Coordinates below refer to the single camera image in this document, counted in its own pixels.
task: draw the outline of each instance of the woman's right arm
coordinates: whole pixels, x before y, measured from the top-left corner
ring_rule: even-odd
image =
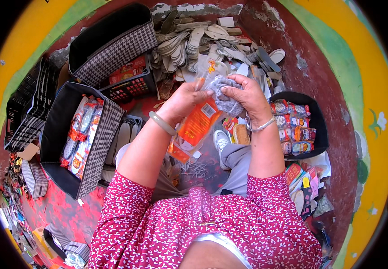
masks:
[[[243,105],[251,118],[252,129],[272,119],[270,105],[255,80],[242,75],[232,75],[228,78],[242,85],[244,90],[225,87],[222,88],[222,92]],[[248,170],[249,175],[267,178],[278,175],[285,169],[276,121],[259,132],[253,132],[251,145],[252,159]]]

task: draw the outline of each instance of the woman's right hand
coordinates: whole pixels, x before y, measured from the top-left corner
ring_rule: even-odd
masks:
[[[242,85],[243,90],[223,87],[221,91],[242,104],[251,118],[252,128],[256,129],[267,123],[272,118],[272,112],[260,85],[243,75],[231,75],[228,78]]]

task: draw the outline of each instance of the painted flower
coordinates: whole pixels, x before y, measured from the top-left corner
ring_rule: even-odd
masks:
[[[376,113],[372,109],[369,108],[369,110],[373,114],[373,123],[369,125],[369,129],[375,132],[375,135],[376,135],[375,139],[376,139],[378,138],[378,131],[376,130],[376,128],[379,129],[379,134],[381,134],[381,132],[385,130],[385,124],[387,123],[387,119],[384,117],[383,111],[381,111],[379,113],[379,117],[377,117]]]
[[[387,123],[387,119],[384,118],[384,112],[380,112],[378,116],[378,125],[380,126],[382,131],[385,131],[385,124]]]

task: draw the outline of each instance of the red product box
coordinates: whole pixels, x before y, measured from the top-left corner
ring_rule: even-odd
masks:
[[[110,84],[117,83],[119,81],[125,80],[127,78],[131,78],[133,76],[137,76],[143,73],[143,69],[146,67],[146,59],[145,55],[141,55],[133,61],[127,63],[122,66],[115,72],[111,73],[109,77]]]
[[[234,125],[236,125],[238,123],[239,123],[239,121],[235,117],[228,117],[222,123],[222,127],[224,127],[227,131],[230,132],[231,135],[233,135],[233,127],[234,127]]]

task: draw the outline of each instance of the gray fuzzy sock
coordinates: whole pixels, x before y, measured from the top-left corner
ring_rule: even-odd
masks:
[[[221,88],[227,86],[243,90],[242,85],[237,84],[232,79],[224,78],[220,75],[212,80],[212,82],[207,86],[207,90],[211,89],[215,92],[215,104],[219,110],[227,112],[227,114],[231,117],[239,116],[245,111],[245,109],[243,108],[242,104],[240,104],[240,102],[226,96],[221,92]]]

